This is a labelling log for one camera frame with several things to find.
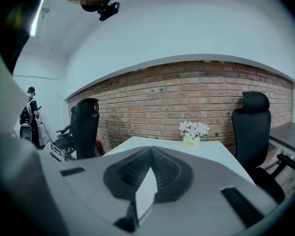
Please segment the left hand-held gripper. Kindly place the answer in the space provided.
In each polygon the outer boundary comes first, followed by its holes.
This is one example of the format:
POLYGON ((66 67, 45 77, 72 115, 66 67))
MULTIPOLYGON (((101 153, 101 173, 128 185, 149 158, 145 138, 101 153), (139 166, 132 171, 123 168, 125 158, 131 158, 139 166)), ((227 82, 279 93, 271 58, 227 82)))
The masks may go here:
POLYGON ((48 144, 44 147, 43 151, 51 155, 55 162, 65 161, 65 158, 61 153, 61 150, 51 142, 48 142, 48 144))

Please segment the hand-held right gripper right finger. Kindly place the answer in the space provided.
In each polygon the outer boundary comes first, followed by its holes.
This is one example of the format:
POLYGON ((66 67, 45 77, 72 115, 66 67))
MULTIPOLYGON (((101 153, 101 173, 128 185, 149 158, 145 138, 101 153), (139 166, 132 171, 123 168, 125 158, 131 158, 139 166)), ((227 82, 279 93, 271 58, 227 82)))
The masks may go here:
POLYGON ((181 151, 162 148, 186 162, 193 170, 193 184, 180 199, 154 204, 139 227, 141 236, 232 236, 246 229, 221 190, 235 187, 263 216, 277 208, 277 202, 228 167, 181 151))

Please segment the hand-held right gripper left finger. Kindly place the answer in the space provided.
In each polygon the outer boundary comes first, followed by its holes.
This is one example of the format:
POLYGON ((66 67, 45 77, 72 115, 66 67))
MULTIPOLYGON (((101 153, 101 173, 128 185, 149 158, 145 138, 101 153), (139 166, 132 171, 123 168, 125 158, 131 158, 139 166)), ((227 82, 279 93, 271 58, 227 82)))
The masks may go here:
POLYGON ((116 198, 104 182, 111 165, 136 154, 134 149, 92 159, 55 162, 38 153, 42 173, 71 236, 137 236, 151 213, 151 171, 128 201, 116 198))

